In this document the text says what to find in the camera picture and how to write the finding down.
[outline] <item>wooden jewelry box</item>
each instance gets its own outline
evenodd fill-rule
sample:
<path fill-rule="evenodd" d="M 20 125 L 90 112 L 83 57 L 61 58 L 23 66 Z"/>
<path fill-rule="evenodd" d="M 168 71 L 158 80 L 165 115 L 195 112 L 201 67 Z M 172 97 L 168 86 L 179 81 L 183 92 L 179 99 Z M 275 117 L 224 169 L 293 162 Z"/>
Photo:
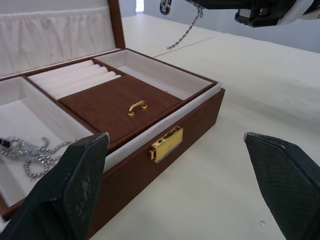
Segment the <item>wooden jewelry box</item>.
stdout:
<path fill-rule="evenodd" d="M 109 133 L 88 238 L 216 123 L 225 92 L 221 83 L 125 48 L 118 1 L 109 0 L 104 11 L 108 39 L 112 35 L 114 41 L 107 50 L 116 50 L 92 50 L 91 56 L 82 52 L 82 58 L 52 61 L 37 70 L 26 69 L 24 59 L 17 58 L 18 71 L 27 71 L 0 72 L 0 137 L 16 136 L 40 146 L 41 137 L 57 145 Z M 36 184 L 22 165 L 0 155 L 5 220 Z M 33 170 L 41 171 L 41 166 Z"/>

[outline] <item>silver chain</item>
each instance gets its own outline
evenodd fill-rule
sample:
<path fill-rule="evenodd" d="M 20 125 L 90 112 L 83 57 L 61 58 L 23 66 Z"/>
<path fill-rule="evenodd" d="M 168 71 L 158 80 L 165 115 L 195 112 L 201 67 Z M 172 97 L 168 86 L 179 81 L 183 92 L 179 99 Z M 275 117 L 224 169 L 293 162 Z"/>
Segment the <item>silver chain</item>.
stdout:
<path fill-rule="evenodd" d="M 48 149 L 47 147 L 50 143 L 49 139 L 47 137 L 42 137 L 41 139 L 44 141 L 44 144 L 41 147 L 38 147 L 18 137 L 9 137 L 7 140 L 10 141 L 11 147 L 8 149 L 0 148 L 0 154 L 10 159 L 25 160 L 25 163 L 23 164 L 25 174 L 31 178 L 31 180 L 41 178 L 49 172 L 50 166 L 56 165 L 61 158 L 61 156 L 51 157 L 50 155 L 55 154 L 61 148 L 72 144 L 70 141 L 65 141 L 58 144 L 53 149 Z M 41 163 L 43 171 L 39 173 L 31 172 L 30 165 L 32 162 Z"/>
<path fill-rule="evenodd" d="M 175 48 L 179 43 L 182 42 L 183 39 L 185 39 L 185 37 L 188 35 L 188 33 L 190 32 L 190 30 L 193 28 L 193 26 L 196 24 L 196 21 L 199 19 L 199 18 L 202 18 L 204 16 L 204 8 L 200 5 L 197 5 L 197 4 L 194 4 L 196 6 L 196 9 L 197 9 L 197 13 L 196 13 L 196 16 L 193 20 L 193 22 L 191 23 L 191 25 L 189 26 L 188 30 L 185 32 L 185 34 L 182 35 L 182 37 L 176 41 L 174 44 L 172 44 L 171 46 L 168 46 L 166 49 L 170 50 L 170 49 L 173 49 Z"/>

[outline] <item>brown jewelry box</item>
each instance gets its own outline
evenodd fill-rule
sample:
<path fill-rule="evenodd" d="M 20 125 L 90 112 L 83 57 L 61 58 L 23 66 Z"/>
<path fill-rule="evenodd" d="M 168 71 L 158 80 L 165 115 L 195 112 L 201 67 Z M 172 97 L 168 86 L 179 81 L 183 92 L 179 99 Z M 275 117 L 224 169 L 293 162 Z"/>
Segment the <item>brown jewelry box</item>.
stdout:
<path fill-rule="evenodd" d="M 91 133 L 109 132 L 109 155 L 115 154 L 117 150 L 121 150 L 123 146 L 131 143 L 156 124 L 163 123 L 168 118 L 172 118 L 173 114 L 181 112 L 182 109 L 191 108 L 192 104 L 200 101 L 199 98 L 203 99 L 199 106 L 193 107 L 185 115 L 181 114 L 181 118 L 176 117 L 176 121 L 171 120 L 172 124 L 169 124 L 158 134 L 155 134 L 149 141 L 142 144 L 141 147 L 134 150 L 124 159 L 122 158 L 115 165 L 111 164 L 110 168 L 107 168 L 107 164 L 105 165 L 106 172 L 103 176 L 101 191 L 87 236 L 88 238 L 102 228 L 216 123 L 225 92 L 223 88 L 217 88 L 218 83 L 211 79 L 125 48 L 119 3 L 117 0 L 109 0 L 108 4 L 115 46 L 121 50 L 97 54 L 92 57 L 49 66 L 24 74 L 0 78 L 0 81 L 10 81 L 16 77 L 22 77 Z M 129 68 L 123 68 L 125 65 L 119 66 L 117 61 L 124 55 L 128 55 L 128 58 L 131 56 L 135 60 L 131 61 L 132 65 L 143 65 L 143 61 L 146 61 L 146 65 L 144 66 L 151 70 L 143 69 L 140 66 L 140 72 L 134 73 L 130 72 Z M 59 99 L 54 98 L 40 85 L 31 80 L 33 75 L 87 60 L 92 60 L 94 64 L 107 67 L 108 70 L 114 71 L 116 74 L 121 75 L 121 77 Z M 164 90 L 165 86 L 157 85 L 157 83 L 155 83 L 157 86 L 153 86 L 153 78 L 147 73 L 144 75 L 144 72 L 157 71 L 156 68 L 164 68 L 164 66 L 166 70 L 173 71 L 172 73 L 162 71 L 161 74 L 164 75 L 164 78 L 178 76 L 183 79 L 186 76 L 186 80 L 187 78 L 194 78 L 194 81 L 201 79 L 201 83 L 204 84 L 199 87 L 193 87 L 194 89 L 190 94 L 181 93 L 185 94 L 183 96 L 180 96 L 180 93 Z M 215 87 L 217 88 L 216 92 L 211 93 L 209 96 L 209 92 L 213 91 Z M 147 109 L 135 108 L 135 115 L 133 117 L 128 116 L 129 106 L 141 100 L 146 102 Z M 183 140 L 159 163 L 155 163 L 151 158 L 151 145 L 176 126 L 183 129 Z M 22 202 L 23 199 L 14 205 L 8 206 L 0 195 L 0 213 L 3 218 L 9 220 Z"/>

